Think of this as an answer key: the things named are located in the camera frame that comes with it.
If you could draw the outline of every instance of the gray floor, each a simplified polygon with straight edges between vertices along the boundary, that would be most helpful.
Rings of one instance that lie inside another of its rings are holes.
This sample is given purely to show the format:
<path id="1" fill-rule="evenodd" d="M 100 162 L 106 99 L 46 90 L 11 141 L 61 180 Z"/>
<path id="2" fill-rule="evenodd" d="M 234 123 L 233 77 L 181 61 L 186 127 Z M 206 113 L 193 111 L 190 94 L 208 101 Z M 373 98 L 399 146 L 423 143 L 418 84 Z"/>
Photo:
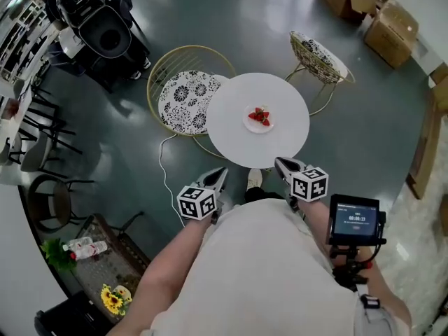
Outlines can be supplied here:
<path id="1" fill-rule="evenodd" d="M 153 63 L 172 48 L 199 44 L 223 53 L 238 74 L 284 77 L 297 63 L 290 30 L 333 51 L 353 71 L 356 84 L 339 86 L 329 107 L 311 119 L 297 157 L 329 173 L 330 195 L 379 198 L 390 208 L 414 155 L 428 88 L 414 61 L 394 71 L 364 44 L 366 24 L 339 19 L 324 0 L 134 0 L 133 14 L 151 42 Z M 181 225 L 158 165 L 159 144 L 170 133 L 149 112 L 146 82 L 125 82 L 109 95 L 87 77 L 51 68 L 43 86 L 57 96 L 62 115 L 78 133 L 72 143 L 84 151 L 78 156 L 61 150 L 60 170 L 97 182 L 73 196 L 76 213 L 99 212 L 119 225 L 144 210 L 129 234 L 153 257 Z M 310 75 L 292 83 L 308 103 L 319 89 Z M 164 156 L 174 194 L 206 170 L 225 165 L 227 190 L 242 201 L 247 169 L 207 155 L 186 137 L 168 141 Z M 265 180 L 266 189 L 283 189 L 274 171 Z M 75 233 L 70 225 L 61 234 Z"/>

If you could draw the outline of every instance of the shoe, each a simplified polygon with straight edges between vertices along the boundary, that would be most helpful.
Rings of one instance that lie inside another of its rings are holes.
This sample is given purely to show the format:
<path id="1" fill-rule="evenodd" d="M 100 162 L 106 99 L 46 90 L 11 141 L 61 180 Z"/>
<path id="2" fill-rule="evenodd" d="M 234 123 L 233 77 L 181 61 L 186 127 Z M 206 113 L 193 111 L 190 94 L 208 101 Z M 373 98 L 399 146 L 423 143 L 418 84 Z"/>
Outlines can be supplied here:
<path id="1" fill-rule="evenodd" d="M 254 187 L 261 187 L 263 175 L 259 169 L 252 168 L 247 176 L 247 190 Z"/>
<path id="2" fill-rule="evenodd" d="M 149 62 L 149 59 L 146 58 L 146 59 L 145 59 L 145 62 L 144 62 L 144 64 L 143 64 L 143 69 L 144 69 L 144 70 L 147 70 L 147 69 L 149 69 L 150 67 L 151 67 L 151 63 Z"/>
<path id="3" fill-rule="evenodd" d="M 131 80 L 138 80 L 141 76 L 141 72 L 137 71 L 136 73 L 133 73 L 131 77 L 129 77 Z"/>

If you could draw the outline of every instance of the sunflower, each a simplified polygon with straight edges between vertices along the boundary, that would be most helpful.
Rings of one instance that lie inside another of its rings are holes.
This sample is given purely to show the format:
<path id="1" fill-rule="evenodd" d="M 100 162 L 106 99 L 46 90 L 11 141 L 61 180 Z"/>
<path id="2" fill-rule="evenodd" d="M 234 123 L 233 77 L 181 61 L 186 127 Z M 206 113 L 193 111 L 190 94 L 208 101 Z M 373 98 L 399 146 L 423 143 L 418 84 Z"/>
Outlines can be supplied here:
<path id="1" fill-rule="evenodd" d="M 109 304 L 105 304 L 106 308 L 108 309 L 109 312 L 111 312 L 114 315 L 118 315 L 118 309 L 114 306 L 111 306 Z"/>
<path id="2" fill-rule="evenodd" d="M 103 289 L 101 290 L 101 300 L 103 300 L 104 304 L 109 303 L 111 299 L 111 288 L 107 285 L 103 285 Z"/>
<path id="3" fill-rule="evenodd" d="M 123 305 L 123 299 L 114 294 L 111 294 L 111 298 L 108 300 L 108 304 L 111 307 L 115 307 L 116 309 L 119 309 Z"/>

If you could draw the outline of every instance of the screen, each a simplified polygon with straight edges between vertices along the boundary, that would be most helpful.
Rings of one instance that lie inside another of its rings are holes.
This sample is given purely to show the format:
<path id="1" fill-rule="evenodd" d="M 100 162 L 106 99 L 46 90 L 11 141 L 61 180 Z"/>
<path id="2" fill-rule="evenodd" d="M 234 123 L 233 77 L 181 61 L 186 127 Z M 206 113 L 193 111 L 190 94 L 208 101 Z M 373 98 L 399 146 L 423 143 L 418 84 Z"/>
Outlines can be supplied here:
<path id="1" fill-rule="evenodd" d="M 336 234 L 371 236 L 377 227 L 377 208 L 337 203 Z"/>

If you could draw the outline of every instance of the white shirt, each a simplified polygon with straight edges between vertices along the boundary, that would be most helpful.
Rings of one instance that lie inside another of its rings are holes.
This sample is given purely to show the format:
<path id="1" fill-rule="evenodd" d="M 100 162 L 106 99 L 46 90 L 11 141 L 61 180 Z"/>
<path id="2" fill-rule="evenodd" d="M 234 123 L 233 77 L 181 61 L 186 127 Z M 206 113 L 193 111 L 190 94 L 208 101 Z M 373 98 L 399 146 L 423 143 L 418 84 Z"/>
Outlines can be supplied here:
<path id="1" fill-rule="evenodd" d="M 178 299 L 142 336 L 350 336 L 357 307 L 305 222 L 264 199 L 209 228 Z"/>

